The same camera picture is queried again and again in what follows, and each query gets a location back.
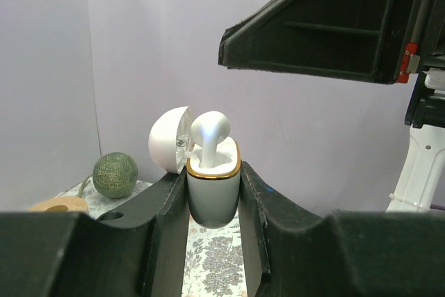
white earbud case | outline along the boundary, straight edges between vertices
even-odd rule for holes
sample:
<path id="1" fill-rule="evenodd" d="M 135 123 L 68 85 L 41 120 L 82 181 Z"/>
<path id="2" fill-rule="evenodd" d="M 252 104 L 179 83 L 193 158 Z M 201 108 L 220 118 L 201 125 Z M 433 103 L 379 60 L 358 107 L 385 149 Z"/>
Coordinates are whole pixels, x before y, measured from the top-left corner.
<path id="1" fill-rule="evenodd" d="M 207 228 L 230 223 L 238 207 L 241 176 L 239 146 L 227 137 L 217 145 L 216 164 L 200 166 L 202 147 L 190 137 L 192 113 L 179 107 L 164 113 L 153 125 L 148 149 L 155 164 L 166 172 L 187 169 L 188 206 L 193 219 Z"/>

earbud stem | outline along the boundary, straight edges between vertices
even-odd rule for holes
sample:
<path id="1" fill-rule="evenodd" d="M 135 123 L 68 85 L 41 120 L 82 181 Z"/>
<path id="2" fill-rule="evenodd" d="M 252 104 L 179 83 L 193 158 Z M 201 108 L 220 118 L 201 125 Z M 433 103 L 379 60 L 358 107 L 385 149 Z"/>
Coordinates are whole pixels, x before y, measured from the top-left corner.
<path id="1" fill-rule="evenodd" d="M 215 167 L 216 146 L 218 145 L 218 139 L 207 136 L 203 137 L 201 167 L 213 168 Z"/>

wireless earbud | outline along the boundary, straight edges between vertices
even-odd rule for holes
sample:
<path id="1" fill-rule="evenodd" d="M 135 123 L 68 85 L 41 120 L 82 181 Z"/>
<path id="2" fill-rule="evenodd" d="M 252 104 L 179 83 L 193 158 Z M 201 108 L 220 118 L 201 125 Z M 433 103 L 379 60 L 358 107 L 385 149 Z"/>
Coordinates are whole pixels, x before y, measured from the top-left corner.
<path id="1" fill-rule="evenodd" d="M 229 133 L 229 120 L 219 111 L 209 111 L 196 118 L 191 126 L 191 138 L 202 147 L 200 167 L 215 167 L 216 147 L 229 136 Z"/>

white backdrop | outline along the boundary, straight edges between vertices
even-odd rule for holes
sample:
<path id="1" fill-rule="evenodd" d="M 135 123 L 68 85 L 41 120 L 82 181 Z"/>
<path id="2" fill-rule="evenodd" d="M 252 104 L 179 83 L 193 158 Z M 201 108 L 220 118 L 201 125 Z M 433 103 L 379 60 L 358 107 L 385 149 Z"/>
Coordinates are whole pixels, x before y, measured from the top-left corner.
<path id="1" fill-rule="evenodd" d="M 318 214 L 385 209 L 408 144 L 413 81 L 374 86 L 217 65 L 226 28 L 267 0 L 89 0 L 102 152 L 132 155 L 143 179 L 162 174 L 147 137 L 168 109 L 222 111 L 243 160 Z"/>
<path id="2" fill-rule="evenodd" d="M 0 210 L 81 182 L 100 157 L 88 0 L 0 0 Z"/>

table surface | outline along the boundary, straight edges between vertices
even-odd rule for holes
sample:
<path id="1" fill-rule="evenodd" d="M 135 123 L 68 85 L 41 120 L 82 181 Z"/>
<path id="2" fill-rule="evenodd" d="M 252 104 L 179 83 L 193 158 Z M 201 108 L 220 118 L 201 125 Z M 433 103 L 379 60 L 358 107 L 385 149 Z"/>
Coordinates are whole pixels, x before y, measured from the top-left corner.
<path id="1" fill-rule="evenodd" d="M 138 181 L 128 198 L 111 200 L 90 183 L 83 190 L 83 199 L 88 203 L 90 216 L 97 218 L 150 186 Z M 58 196 L 76 196 L 79 187 L 80 184 Z M 229 225 L 215 230 L 201 227 L 190 217 L 182 297 L 247 297 L 246 291 L 238 213 Z"/>

